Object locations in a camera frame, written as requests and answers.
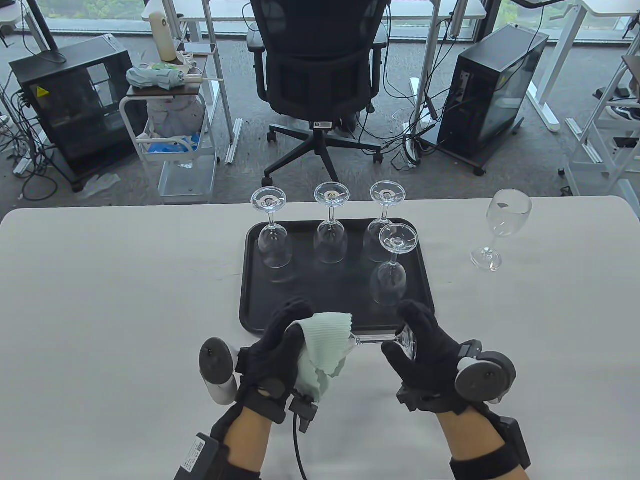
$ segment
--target black glove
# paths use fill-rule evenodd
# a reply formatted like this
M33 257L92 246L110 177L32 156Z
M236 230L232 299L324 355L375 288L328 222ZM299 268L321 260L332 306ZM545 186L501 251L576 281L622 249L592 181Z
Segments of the black glove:
M236 403L211 429L211 438L223 441L244 407L281 424L287 400L298 379L298 359L305 344L296 320L312 317L311 305L301 298L289 300L273 312L260 340L238 354L236 372L241 374Z
M382 353L403 381L403 388L398 393L400 401L410 410L464 412L468 402L455 388L460 344L438 326L433 312L421 303L403 300L398 306L398 315L411 328L417 342L415 360L408 358L402 347L392 340L382 344ZM403 401L402 394L405 399L412 396L418 400L413 402L414 407Z

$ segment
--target microfiber towel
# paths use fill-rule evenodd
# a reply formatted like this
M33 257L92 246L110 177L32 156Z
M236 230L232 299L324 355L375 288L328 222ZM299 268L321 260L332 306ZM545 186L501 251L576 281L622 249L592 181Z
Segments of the microfiber towel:
M340 374L350 352L351 314L315 314L296 323L305 334L296 390L318 402L329 388L329 378Z

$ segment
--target computer tower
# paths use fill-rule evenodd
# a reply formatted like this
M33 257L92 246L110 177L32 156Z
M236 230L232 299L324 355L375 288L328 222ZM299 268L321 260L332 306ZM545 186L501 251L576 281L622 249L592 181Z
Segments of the computer tower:
M24 97L47 137L68 164L70 181L81 179L135 152L119 106L129 89L129 53L112 35L60 49L66 61L30 56L10 63ZM133 102L134 130L147 121L142 102Z
M548 35L507 25L461 53L438 129L438 147L474 156L509 129L547 40Z

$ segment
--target wine glass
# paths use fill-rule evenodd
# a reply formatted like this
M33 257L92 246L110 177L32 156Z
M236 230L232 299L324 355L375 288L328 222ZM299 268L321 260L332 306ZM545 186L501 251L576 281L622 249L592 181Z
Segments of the wine glass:
M389 207L402 202L406 198L406 192L402 185L391 180L382 180L371 187L371 198L382 205L382 216L372 221L365 230L363 248L369 260L382 263L389 255L380 243L380 230L391 223L387 218Z
M318 226L314 236L314 249L322 263L342 262L347 254L347 232L344 225L334 217L334 209L342 207L349 200L349 189L338 182L318 185L314 193L316 202L329 207L329 219Z
M293 257L291 237L286 229L273 221L273 214L287 203L287 195L277 187L256 190L251 197L253 208L269 214L269 224L258 236L258 251L269 268L282 268Z
M391 223L380 231L380 243L391 252L391 260L371 274L371 296L385 307L397 305L406 293L406 271L398 255L409 253L418 245L418 234L404 223Z
M519 190L500 190L495 194L486 220L493 234L491 245L471 252L471 261L480 270L496 271L502 265L502 256L493 249L498 237L515 235L522 230L529 219L533 204L531 199Z
M367 340L366 337L358 337L357 335L354 335L352 333L349 336L346 354L348 355L349 353L351 353L358 345L382 343L384 341L384 339ZM409 357L411 360L415 360L415 354L418 350L418 347L413 331L411 330L411 328L409 328L408 325L404 326L403 330L393 338L393 341L402 347L407 357Z

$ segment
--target chair base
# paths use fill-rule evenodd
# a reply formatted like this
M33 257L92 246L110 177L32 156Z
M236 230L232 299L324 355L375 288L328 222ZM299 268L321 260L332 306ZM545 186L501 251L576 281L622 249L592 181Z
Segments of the chair base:
M338 179L337 173L335 173L335 168L333 167L333 162L331 161L331 157L329 156L327 147L368 150L371 152L375 152L373 155L374 163L382 163L383 160L381 153L382 146L378 145L377 143L332 136L327 134L326 130L300 130L273 124L269 125L269 133L267 134L268 142L271 143L272 141L276 141L276 132L282 133L288 137L302 140L302 143L292 151L290 151L288 154L284 155L276 163L268 166L267 169L264 170L264 178L262 179L262 186L264 187L273 185L273 179L271 178L271 174L273 172L281 169L282 167L288 165L294 160L299 159L302 155L308 154L311 151L313 151L322 159L324 167L329 173L331 180L334 182L339 182L340 180Z

